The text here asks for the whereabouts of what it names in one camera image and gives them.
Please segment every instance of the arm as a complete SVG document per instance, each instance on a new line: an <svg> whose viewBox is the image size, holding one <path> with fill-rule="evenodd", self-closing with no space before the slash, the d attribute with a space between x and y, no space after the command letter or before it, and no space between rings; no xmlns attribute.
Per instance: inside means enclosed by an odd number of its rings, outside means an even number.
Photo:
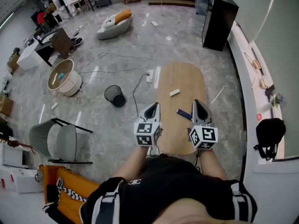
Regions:
<svg viewBox="0 0 299 224"><path fill-rule="evenodd" d="M144 166L148 149L137 146L113 177L123 177L127 182L135 180Z"/></svg>
<svg viewBox="0 0 299 224"><path fill-rule="evenodd" d="M205 150L199 156L201 172L203 175L209 175L212 177L219 177L222 180L227 180L225 171L219 163L214 150Z"/></svg>

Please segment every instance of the person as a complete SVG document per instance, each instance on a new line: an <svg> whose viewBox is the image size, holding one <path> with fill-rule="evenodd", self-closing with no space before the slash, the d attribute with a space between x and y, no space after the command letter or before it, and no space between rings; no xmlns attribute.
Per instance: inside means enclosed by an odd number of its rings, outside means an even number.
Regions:
<svg viewBox="0 0 299 224"><path fill-rule="evenodd" d="M37 23L42 27L42 29L48 33L51 31L50 26L48 25L48 23L44 20L46 13L43 12L42 10L38 11L38 15L37 15Z"/></svg>
<svg viewBox="0 0 299 224"><path fill-rule="evenodd" d="M84 224L253 222L255 200L242 183L227 180L212 149L200 154L200 171L166 154L146 159L147 151L136 147L116 174L91 193L79 211Z"/></svg>

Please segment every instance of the black backpack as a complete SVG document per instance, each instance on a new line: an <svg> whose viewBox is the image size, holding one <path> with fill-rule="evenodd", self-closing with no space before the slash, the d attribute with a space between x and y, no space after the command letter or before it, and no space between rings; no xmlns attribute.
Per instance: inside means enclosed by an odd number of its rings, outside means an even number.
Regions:
<svg viewBox="0 0 299 224"><path fill-rule="evenodd" d="M285 134L285 123L279 118L263 119L256 127L258 145L253 148L258 150L261 157L266 160L275 158L276 150Z"/></svg>

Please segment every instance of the black shirt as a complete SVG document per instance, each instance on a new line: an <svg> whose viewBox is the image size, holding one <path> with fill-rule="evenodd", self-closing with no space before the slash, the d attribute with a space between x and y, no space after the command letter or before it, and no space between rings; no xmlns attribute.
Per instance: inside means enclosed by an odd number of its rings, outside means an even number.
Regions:
<svg viewBox="0 0 299 224"><path fill-rule="evenodd" d="M95 202L106 192L113 192L121 180L124 179L111 178L89 196L80 209L85 224L91 223ZM242 184L235 193L237 198L233 198L234 183L237 181L202 175L191 163L165 154L148 158L138 179L124 180L119 187L120 224L153 223L165 208L181 198L199 201L213 218L252 222L256 203Z"/></svg>

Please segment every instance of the small plant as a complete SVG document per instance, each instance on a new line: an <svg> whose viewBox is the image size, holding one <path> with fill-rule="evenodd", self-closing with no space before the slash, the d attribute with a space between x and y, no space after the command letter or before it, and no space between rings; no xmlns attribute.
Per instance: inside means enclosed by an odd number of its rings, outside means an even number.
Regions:
<svg viewBox="0 0 299 224"><path fill-rule="evenodd" d="M277 93L271 100L271 104L275 107L278 107L278 105L283 106L285 104L285 98L280 93Z"/></svg>

